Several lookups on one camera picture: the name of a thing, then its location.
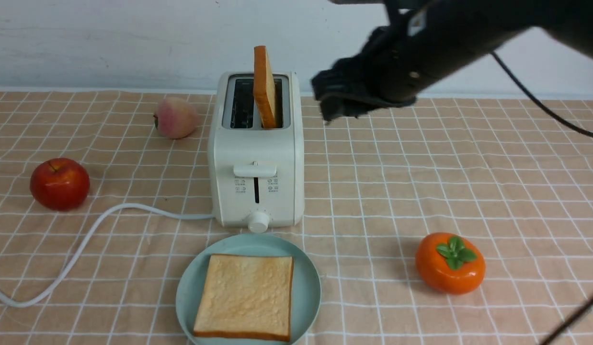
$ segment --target white toaster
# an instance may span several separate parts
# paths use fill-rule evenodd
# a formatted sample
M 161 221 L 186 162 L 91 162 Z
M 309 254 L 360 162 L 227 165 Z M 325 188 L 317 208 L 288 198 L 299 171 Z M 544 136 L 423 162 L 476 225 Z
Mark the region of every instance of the white toaster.
M 213 215 L 223 227 L 298 224 L 305 210 L 305 145 L 295 73 L 273 74 L 281 127 L 263 129 L 253 72 L 220 77 L 207 144 Z

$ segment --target fake fruit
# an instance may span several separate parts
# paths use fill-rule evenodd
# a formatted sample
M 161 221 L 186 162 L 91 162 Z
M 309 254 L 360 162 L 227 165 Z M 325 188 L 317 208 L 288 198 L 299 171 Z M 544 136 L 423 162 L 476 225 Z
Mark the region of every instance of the fake fruit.
M 30 193 L 48 209 L 79 207 L 90 191 L 88 171 L 72 159 L 57 158 L 39 164 L 30 176 Z
M 164 137 L 181 139 L 201 125 L 201 116 L 186 100 L 167 97 L 158 104 L 154 113 L 154 125 Z
M 476 290 L 486 274 L 482 253 L 468 240 L 451 233 L 432 233 L 423 238 L 415 266 L 428 286 L 452 295 Z

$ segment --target toaster knob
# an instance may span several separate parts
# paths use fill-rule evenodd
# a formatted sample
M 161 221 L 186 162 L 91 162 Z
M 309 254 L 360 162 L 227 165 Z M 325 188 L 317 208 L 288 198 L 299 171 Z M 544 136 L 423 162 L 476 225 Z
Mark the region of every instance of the toaster knob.
M 269 227 L 269 216 L 263 212 L 254 212 L 248 218 L 248 229 L 253 233 L 263 233 Z

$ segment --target toaster lever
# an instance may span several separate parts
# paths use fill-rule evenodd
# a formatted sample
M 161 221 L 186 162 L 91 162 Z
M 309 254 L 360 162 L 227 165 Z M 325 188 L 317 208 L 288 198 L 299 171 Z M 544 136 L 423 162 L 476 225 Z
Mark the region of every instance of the toaster lever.
M 277 174 L 277 166 L 268 164 L 235 164 L 233 166 L 235 177 L 261 177 L 268 178 Z

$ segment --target white power cord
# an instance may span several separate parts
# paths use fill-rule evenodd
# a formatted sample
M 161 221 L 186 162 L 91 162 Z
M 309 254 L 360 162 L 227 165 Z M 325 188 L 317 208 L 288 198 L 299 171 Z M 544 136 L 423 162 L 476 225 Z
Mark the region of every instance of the white power cord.
M 105 218 L 107 218 L 107 216 L 109 216 L 113 212 L 120 210 L 120 209 L 142 209 L 142 210 L 147 210 L 149 212 L 153 212 L 156 214 L 160 214 L 162 216 L 167 216 L 169 218 L 180 219 L 180 220 L 201 220 L 201 219 L 211 219 L 214 217 L 211 214 L 175 214 L 175 213 L 167 212 L 165 210 L 157 209 L 156 207 L 151 207 L 151 206 L 147 206 L 147 205 L 143 205 L 143 204 L 136 204 L 136 203 L 125 203 L 125 204 L 113 206 L 112 208 L 103 212 L 99 216 L 97 221 L 95 221 L 95 223 L 90 227 L 88 234 L 86 234 L 86 237 L 84 238 L 84 240 L 81 241 L 80 246 L 78 247 L 77 251 L 71 258 L 71 260 L 68 262 L 65 269 L 63 269 L 62 272 L 60 272 L 60 274 L 58 275 L 56 280 L 54 280 L 54 282 L 50 286 L 48 286 L 45 289 L 45 291 L 40 293 L 37 297 L 34 297 L 34 299 L 31 299 L 26 302 L 14 301 L 13 299 L 10 299 L 9 297 L 7 297 L 7 295 L 5 295 L 5 293 L 2 293 L 0 291 L 0 301 L 7 304 L 7 306 L 10 306 L 10 307 L 27 308 L 29 306 L 36 304 L 38 301 L 41 301 L 45 297 L 47 297 L 58 286 L 58 284 L 60 284 L 60 282 L 62 282 L 62 280 L 64 280 L 64 278 L 68 275 L 69 271 L 73 268 L 73 266 L 75 265 L 77 260 L 80 258 L 80 255 L 84 251 L 86 244 L 88 244 L 88 241 L 90 241 L 90 238 L 93 236 L 94 232 L 96 231 L 97 227 L 99 227 L 100 223 Z

